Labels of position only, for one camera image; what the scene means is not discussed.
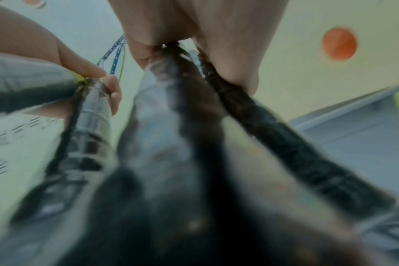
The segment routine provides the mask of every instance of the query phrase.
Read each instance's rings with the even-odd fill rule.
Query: hand
[[[163,44],[192,38],[219,75],[258,87],[258,68],[288,0],[109,0],[144,68]]]
[[[93,63],[78,56],[51,32],[39,24],[0,6],[0,54],[44,60],[61,65],[84,77],[103,78],[111,92],[112,113],[116,114],[122,100],[118,79]],[[58,103],[35,110],[42,116],[65,118],[70,103]]]

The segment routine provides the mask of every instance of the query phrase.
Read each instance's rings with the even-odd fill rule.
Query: ceiling
[[[106,0],[48,0],[39,10],[21,0],[0,3],[48,28],[93,62],[122,34]],[[339,26],[350,28],[358,39],[356,54],[343,62],[328,59],[321,49],[326,31]],[[190,42],[185,46],[193,48]],[[118,127],[126,121],[142,74],[127,60]],[[399,0],[290,0],[262,62],[255,96],[290,120],[396,84]]]

